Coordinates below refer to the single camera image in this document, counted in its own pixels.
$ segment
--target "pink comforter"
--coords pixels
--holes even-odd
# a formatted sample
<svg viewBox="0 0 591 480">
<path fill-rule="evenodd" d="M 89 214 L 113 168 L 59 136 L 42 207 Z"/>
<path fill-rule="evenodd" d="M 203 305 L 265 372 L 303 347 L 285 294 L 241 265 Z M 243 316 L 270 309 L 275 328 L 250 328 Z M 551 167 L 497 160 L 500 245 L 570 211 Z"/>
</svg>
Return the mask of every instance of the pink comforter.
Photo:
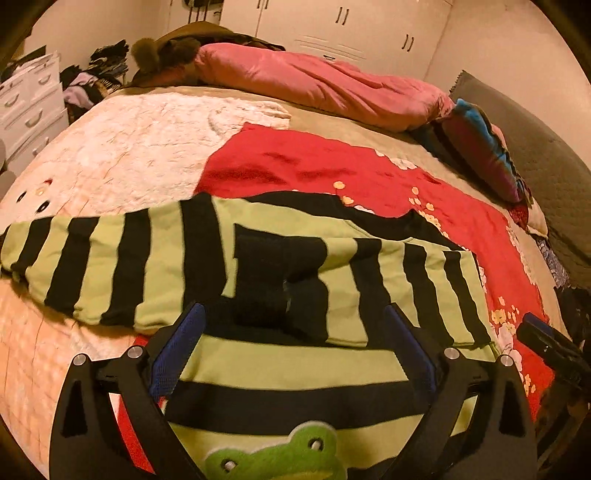
<svg viewBox="0 0 591 480">
<path fill-rule="evenodd" d="M 391 132 L 447 115 L 454 102 L 439 88 L 405 77 L 364 73 L 345 62 L 230 43 L 202 47 L 192 68 L 165 70 L 140 86 L 208 85 L 317 108 Z"/>
</svg>

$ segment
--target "white wall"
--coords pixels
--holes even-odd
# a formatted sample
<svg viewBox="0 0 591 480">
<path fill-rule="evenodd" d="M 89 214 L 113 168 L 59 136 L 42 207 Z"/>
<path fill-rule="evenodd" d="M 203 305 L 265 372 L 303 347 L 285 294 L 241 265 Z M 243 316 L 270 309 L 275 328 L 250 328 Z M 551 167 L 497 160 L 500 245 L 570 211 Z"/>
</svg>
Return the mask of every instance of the white wall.
<svg viewBox="0 0 591 480">
<path fill-rule="evenodd" d="M 462 69 L 540 118 L 591 168 L 591 85 L 530 0 L 454 0 L 425 80 L 449 90 Z"/>
<path fill-rule="evenodd" d="M 97 48 L 123 39 L 131 46 L 139 38 L 160 36 L 161 8 L 161 0 L 57 0 L 33 27 L 22 53 L 47 45 L 48 53 L 61 53 L 61 68 L 84 68 Z M 137 71 L 131 55 L 128 65 L 130 78 Z"/>
</svg>

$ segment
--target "fur pom-pom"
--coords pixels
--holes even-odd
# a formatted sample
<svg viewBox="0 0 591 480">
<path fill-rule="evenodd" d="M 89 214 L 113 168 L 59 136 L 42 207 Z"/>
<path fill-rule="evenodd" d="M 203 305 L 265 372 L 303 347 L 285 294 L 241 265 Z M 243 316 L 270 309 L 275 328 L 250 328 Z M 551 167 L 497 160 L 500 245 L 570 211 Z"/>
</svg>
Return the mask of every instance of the fur pom-pom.
<svg viewBox="0 0 591 480">
<path fill-rule="evenodd" d="M 158 52 L 161 68 L 192 63 L 200 47 L 201 42 L 196 38 L 185 37 L 169 40 Z"/>
<path fill-rule="evenodd" d="M 159 71 L 160 57 L 153 38 L 140 38 L 131 47 L 131 55 L 142 73 Z"/>
</svg>

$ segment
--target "white wardrobe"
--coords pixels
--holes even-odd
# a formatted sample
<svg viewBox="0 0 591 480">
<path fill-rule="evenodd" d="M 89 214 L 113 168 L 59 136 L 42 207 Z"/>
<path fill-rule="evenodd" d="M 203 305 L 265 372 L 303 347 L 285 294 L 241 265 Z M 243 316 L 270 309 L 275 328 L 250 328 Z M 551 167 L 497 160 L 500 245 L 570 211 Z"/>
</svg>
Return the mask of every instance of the white wardrobe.
<svg viewBox="0 0 591 480">
<path fill-rule="evenodd" d="M 423 79 L 453 0 L 225 0 L 220 25 L 362 70 Z"/>
</svg>

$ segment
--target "white dresser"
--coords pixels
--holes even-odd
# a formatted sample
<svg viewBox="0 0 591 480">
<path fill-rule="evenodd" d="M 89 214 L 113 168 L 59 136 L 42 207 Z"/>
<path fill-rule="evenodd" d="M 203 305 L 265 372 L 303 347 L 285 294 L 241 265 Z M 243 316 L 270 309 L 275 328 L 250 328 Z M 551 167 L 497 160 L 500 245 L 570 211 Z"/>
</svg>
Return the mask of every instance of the white dresser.
<svg viewBox="0 0 591 480">
<path fill-rule="evenodd" d="M 0 153 L 3 176 L 18 177 L 39 152 L 68 127 L 59 54 L 32 60 L 0 85 Z"/>
</svg>

